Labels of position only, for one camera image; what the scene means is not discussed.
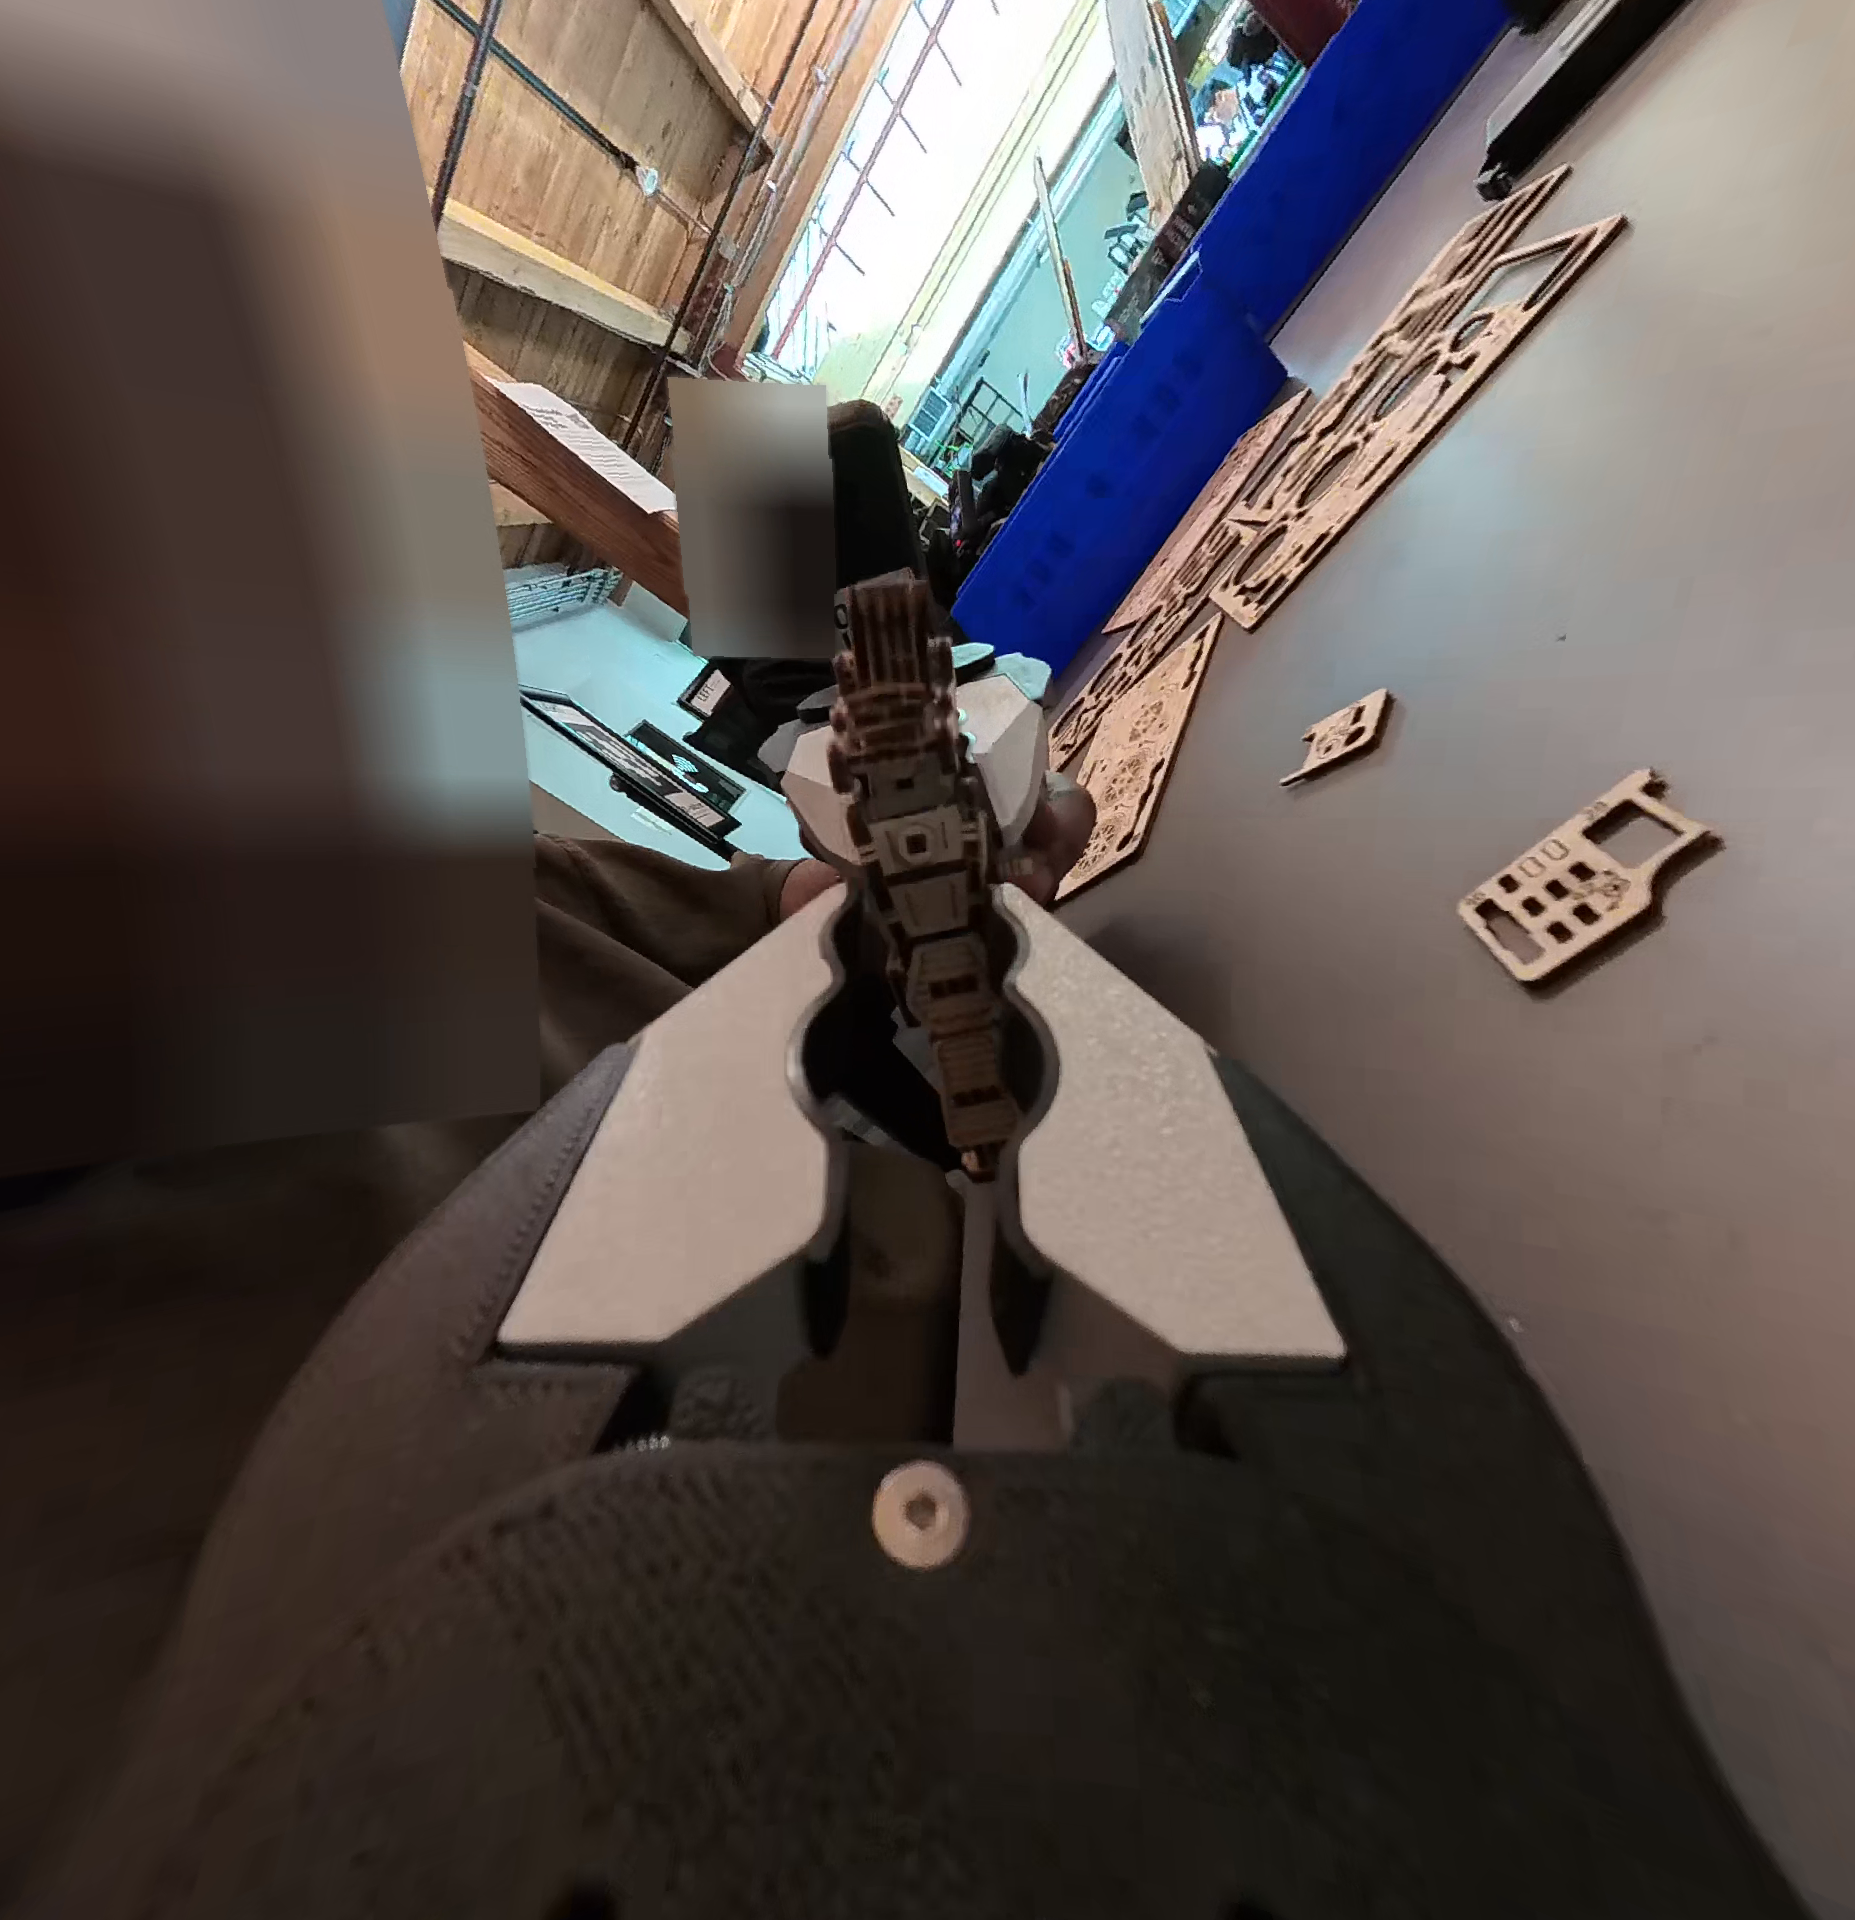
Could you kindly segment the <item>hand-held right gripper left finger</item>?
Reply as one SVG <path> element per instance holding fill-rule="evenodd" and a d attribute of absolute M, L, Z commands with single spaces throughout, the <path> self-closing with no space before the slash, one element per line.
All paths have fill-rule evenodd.
<path fill-rule="evenodd" d="M 811 1357 L 846 1147 L 804 1081 L 844 983 L 826 888 L 652 1023 L 513 1298 L 505 1357 Z"/>

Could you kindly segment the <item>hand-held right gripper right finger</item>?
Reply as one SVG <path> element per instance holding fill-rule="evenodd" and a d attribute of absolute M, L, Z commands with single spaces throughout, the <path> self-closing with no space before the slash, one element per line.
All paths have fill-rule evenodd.
<path fill-rule="evenodd" d="M 1333 1370 L 1347 1341 L 1211 1047 L 1021 894 L 1006 999 L 1043 1041 L 1014 1228 L 1068 1370 Z"/>

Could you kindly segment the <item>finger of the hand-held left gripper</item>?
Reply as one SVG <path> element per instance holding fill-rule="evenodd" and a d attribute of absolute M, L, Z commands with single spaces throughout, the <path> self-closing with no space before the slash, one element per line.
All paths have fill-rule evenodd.
<path fill-rule="evenodd" d="M 999 880 L 1046 793 L 1049 720 L 1006 672 L 962 684 L 962 862 L 976 894 Z"/>
<path fill-rule="evenodd" d="M 831 866 L 849 888 L 864 887 L 864 822 L 849 778 L 832 780 L 837 737 L 831 726 L 799 732 L 783 772 L 783 801 L 811 862 Z"/>

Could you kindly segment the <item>wooden robot model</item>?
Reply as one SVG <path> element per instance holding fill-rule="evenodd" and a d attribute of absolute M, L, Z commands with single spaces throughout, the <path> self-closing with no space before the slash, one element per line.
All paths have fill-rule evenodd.
<path fill-rule="evenodd" d="M 988 934 L 999 831 L 959 728 L 956 644 L 910 573 L 844 589 L 837 634 L 826 767 L 849 869 L 903 1032 L 925 1047 L 944 1140 L 962 1176 L 990 1186 L 1021 1106 Z"/>

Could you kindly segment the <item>person's left forearm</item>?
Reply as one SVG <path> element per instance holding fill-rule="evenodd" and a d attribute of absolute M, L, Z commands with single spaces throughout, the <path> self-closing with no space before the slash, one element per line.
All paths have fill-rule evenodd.
<path fill-rule="evenodd" d="M 532 838 L 540 1097 L 638 1035 L 768 937 L 840 872 L 738 853 L 690 869 L 618 838 Z"/>

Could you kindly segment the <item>person's left hand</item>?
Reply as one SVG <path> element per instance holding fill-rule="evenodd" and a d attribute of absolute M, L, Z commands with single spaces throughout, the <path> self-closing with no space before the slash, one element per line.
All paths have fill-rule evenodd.
<path fill-rule="evenodd" d="M 1049 911 L 1063 880 L 1080 866 L 1099 822 L 1091 793 L 1063 775 L 1046 775 L 1034 811 L 1006 851 L 1006 882 Z"/>

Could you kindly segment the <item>white table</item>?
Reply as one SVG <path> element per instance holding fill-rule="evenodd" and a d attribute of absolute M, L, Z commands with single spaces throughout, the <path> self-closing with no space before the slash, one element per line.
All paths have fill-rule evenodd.
<path fill-rule="evenodd" d="M 652 723 L 668 739 L 690 743 L 699 728 L 699 720 L 679 709 L 699 660 L 675 641 L 675 620 L 649 609 L 641 596 L 630 607 L 604 605 L 524 628 L 513 634 L 513 652 L 524 687 L 570 693 L 579 709 L 618 732 Z M 586 749 L 531 716 L 524 732 L 527 775 L 540 793 L 532 801 L 536 831 L 559 838 L 609 833 L 699 872 L 717 869 L 717 853 L 638 809 Z"/>

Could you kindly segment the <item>blue plastic bin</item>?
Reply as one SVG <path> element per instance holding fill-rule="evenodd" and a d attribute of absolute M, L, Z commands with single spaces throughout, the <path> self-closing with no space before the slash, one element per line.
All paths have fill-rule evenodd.
<path fill-rule="evenodd" d="M 1068 668 L 1282 384 L 1246 309 L 1203 270 L 1179 276 L 1063 416 L 956 596 L 959 630 Z"/>

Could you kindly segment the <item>small wooden puzzle piece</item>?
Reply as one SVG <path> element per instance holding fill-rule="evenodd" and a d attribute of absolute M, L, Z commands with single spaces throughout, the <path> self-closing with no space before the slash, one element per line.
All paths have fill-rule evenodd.
<path fill-rule="evenodd" d="M 1341 759 L 1369 752 L 1390 720 L 1393 693 L 1386 687 L 1369 689 L 1357 704 L 1347 704 L 1305 732 L 1305 759 L 1293 775 L 1279 778 L 1279 788 L 1315 780 Z"/>

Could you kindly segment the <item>white paper sign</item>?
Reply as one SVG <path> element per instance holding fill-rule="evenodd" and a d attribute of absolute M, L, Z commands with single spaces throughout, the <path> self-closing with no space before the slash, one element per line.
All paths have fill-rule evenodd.
<path fill-rule="evenodd" d="M 576 404 L 540 384 L 501 382 L 501 397 L 518 404 L 559 445 L 570 449 L 593 473 L 613 485 L 649 517 L 674 517 L 675 497 L 644 472 L 623 445 L 609 444 Z"/>

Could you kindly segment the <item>slotted wooden puzzle piece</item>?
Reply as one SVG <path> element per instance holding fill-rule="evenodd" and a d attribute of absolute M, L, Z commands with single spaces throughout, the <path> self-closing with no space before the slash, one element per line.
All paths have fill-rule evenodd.
<path fill-rule="evenodd" d="M 1637 767 L 1561 826 L 1499 866 L 1456 902 L 1456 920 L 1499 968 L 1537 989 L 1659 912 L 1664 882 L 1723 838 Z"/>

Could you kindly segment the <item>large window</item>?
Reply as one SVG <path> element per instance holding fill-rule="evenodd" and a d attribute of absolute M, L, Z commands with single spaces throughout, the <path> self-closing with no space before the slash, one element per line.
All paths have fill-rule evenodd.
<path fill-rule="evenodd" d="M 774 378 L 912 404 L 1112 91 L 1104 4 L 907 4 L 756 332 Z"/>

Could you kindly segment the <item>person's leg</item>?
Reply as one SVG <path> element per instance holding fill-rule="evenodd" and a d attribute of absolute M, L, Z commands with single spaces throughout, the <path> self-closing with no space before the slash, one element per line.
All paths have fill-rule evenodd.
<path fill-rule="evenodd" d="M 495 1361 L 567 1182 L 391 1131 L 0 1182 L 0 1918 L 144 1854 L 364 1608 L 590 1455 Z"/>

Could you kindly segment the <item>leaning wooden board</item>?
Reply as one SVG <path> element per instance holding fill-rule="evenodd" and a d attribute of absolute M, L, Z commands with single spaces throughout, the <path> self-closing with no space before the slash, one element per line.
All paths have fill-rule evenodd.
<path fill-rule="evenodd" d="M 1166 4 L 1103 4 L 1112 75 L 1152 220 L 1179 206 L 1199 170 L 1199 139 Z"/>

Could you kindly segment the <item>black device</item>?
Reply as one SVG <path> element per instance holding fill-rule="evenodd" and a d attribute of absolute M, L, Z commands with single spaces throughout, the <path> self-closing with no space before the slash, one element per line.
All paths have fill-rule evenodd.
<path fill-rule="evenodd" d="M 1594 105 L 1594 99 L 1644 50 L 1664 19 L 1600 13 L 1579 39 L 1561 34 L 1492 107 L 1474 175 L 1483 203 L 1503 203 L 1522 170 Z"/>

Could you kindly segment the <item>black picture frame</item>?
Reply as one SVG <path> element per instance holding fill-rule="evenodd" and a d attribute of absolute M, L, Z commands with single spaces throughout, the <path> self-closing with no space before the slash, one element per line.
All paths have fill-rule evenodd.
<path fill-rule="evenodd" d="M 682 811 L 717 841 L 727 841 L 738 831 L 744 780 L 731 778 L 722 762 L 699 758 L 698 749 L 675 743 L 668 732 L 652 723 L 627 728 L 627 743 L 658 762 L 690 801 Z"/>
<path fill-rule="evenodd" d="M 658 795 L 665 788 L 661 775 L 665 767 L 655 762 L 641 746 L 634 746 L 623 732 L 613 732 L 604 720 L 595 720 L 590 709 L 582 709 L 576 699 L 540 687 L 524 687 L 518 704 L 554 728 L 561 739 L 576 743 L 582 752 L 590 752 L 595 762 L 609 772 L 609 778 L 623 780 L 627 788 L 641 788 Z"/>

